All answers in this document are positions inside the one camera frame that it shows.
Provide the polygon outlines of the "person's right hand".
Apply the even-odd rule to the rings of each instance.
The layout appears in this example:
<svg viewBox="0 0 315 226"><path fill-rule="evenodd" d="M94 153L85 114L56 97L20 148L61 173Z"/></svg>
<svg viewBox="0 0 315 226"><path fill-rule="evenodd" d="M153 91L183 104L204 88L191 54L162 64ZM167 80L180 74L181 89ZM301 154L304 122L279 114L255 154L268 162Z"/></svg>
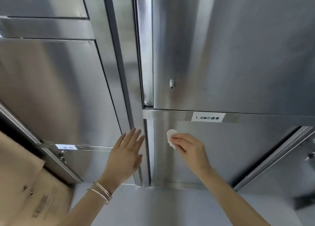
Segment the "person's right hand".
<svg viewBox="0 0 315 226"><path fill-rule="evenodd" d="M174 134L171 138L182 139L181 146L185 149L185 157L182 158L199 180L211 172L212 167L202 142L188 133Z"/></svg>

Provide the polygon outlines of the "person's left hand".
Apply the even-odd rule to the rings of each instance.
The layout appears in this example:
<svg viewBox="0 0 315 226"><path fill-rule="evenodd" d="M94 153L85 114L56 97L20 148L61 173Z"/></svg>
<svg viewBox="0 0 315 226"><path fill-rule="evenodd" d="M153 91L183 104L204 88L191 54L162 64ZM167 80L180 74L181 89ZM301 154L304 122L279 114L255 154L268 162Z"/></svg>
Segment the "person's left hand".
<svg viewBox="0 0 315 226"><path fill-rule="evenodd" d="M120 147L116 150L111 150L106 167L101 177L98 179L110 179L119 186L128 180L136 171L134 171L133 167L136 161L136 157L139 154L140 148L143 144L145 136L141 134L141 130L136 130L138 132L138 150L128 150L125 148L125 137L128 133L124 133L121 136L124 136L124 140Z"/></svg>

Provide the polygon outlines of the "white round cotton pad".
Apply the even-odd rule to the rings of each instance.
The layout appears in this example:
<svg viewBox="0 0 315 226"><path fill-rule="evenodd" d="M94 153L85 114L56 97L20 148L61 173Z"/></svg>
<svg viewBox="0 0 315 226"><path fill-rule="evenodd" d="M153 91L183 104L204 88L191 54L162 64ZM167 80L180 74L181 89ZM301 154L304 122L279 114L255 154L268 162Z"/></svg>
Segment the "white round cotton pad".
<svg viewBox="0 0 315 226"><path fill-rule="evenodd" d="M176 149L175 145L170 140L172 135L174 135L174 134L178 134L178 132L176 130L174 130L174 129L169 129L167 131L167 142L173 149Z"/></svg>

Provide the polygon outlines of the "person's right forearm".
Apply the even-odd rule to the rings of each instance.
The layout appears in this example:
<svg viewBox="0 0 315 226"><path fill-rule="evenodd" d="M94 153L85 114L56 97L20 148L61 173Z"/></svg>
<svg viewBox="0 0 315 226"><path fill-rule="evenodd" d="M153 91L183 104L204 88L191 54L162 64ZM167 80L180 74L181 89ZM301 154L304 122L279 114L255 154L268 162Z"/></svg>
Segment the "person's right forearm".
<svg viewBox="0 0 315 226"><path fill-rule="evenodd" d="M233 226L271 226L244 198L225 183L212 168L202 172L199 179L211 192Z"/></svg>

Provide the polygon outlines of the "person's left forearm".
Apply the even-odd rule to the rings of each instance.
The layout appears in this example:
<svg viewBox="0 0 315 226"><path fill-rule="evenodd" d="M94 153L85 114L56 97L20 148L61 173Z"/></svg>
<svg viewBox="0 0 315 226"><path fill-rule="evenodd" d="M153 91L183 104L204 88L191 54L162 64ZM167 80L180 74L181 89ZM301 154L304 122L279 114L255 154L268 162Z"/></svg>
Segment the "person's left forearm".
<svg viewBox="0 0 315 226"><path fill-rule="evenodd" d="M97 180L112 195L119 187L119 184L110 179ZM95 185L90 187L101 192ZM87 192L69 211L67 216L58 226L91 226L101 209L105 206L104 200L93 192Z"/></svg>

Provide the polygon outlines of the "large white printed label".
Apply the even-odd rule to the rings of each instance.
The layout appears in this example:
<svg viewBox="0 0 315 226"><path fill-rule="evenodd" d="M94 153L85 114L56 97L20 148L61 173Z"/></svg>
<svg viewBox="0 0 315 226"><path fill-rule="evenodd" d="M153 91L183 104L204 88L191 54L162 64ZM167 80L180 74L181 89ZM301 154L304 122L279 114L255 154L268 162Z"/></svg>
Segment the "large white printed label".
<svg viewBox="0 0 315 226"><path fill-rule="evenodd" d="M225 117L226 113L220 112L198 112L194 111L191 121L194 122L215 122L221 123Z"/></svg>

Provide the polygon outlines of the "thin metal bangle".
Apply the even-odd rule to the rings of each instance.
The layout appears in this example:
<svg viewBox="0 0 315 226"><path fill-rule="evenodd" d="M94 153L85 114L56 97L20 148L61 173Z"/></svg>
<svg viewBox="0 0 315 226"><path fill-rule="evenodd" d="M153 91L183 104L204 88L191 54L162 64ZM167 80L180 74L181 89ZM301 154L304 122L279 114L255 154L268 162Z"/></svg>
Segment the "thin metal bangle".
<svg viewBox="0 0 315 226"><path fill-rule="evenodd" d="M99 192L100 195L107 201L107 204L109 204L110 201L112 200L112 194L97 181L94 181L93 185L95 185L101 191Z"/></svg>
<svg viewBox="0 0 315 226"><path fill-rule="evenodd" d="M110 202L111 202L111 196L109 195L104 195L102 194L101 192L95 190L95 189L92 189L92 188L89 188L86 190L87 192L93 192L94 194L98 195L100 198L102 198L102 200L104 200L104 204L105 205L108 205Z"/></svg>

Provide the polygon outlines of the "brown cardboard box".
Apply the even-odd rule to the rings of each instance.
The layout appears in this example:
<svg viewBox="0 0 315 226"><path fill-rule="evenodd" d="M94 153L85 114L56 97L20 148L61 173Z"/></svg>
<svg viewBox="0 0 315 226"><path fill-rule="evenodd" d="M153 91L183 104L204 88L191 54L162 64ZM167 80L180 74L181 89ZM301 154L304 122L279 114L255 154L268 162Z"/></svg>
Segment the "brown cardboard box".
<svg viewBox="0 0 315 226"><path fill-rule="evenodd" d="M44 164L0 131L0 226L57 226L68 214L73 190Z"/></svg>

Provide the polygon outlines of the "large steel cabinet door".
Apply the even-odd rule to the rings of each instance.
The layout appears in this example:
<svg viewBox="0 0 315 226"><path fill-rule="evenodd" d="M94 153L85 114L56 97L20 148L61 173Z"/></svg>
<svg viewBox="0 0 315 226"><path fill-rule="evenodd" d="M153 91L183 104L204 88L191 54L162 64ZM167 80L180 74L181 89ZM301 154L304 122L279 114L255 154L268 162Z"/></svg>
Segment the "large steel cabinet door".
<svg viewBox="0 0 315 226"><path fill-rule="evenodd" d="M315 0L152 4L154 108L315 116Z"/></svg>

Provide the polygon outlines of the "stainless steel cabinet frame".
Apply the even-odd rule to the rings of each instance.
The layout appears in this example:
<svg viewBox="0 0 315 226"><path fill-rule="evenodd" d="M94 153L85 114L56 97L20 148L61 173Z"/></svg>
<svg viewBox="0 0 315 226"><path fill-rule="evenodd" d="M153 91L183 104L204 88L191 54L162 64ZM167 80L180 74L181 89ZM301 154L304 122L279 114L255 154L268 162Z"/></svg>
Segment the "stainless steel cabinet frame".
<svg viewBox="0 0 315 226"><path fill-rule="evenodd" d="M152 187L158 187L153 184L151 176L151 174L154 173L155 167L154 120L191 121L195 110L154 108L152 0L104 1L110 27L112 28L113 44L118 68L120 73L124 72L122 82L125 98L128 99L127 111L129 113L129 121L132 127L136 125L143 127L147 135L147 143L144 148L145 153L147 153L147 159L144 160L142 170L143 179L145 182L149 181ZM289 116L257 113L226 113L221 123L258 123L268 121L296 125L299 126L298 129L303 126L315 127L315 116ZM175 188L188 189L184 188L184 186L184 184L178 184L178 187Z"/></svg>

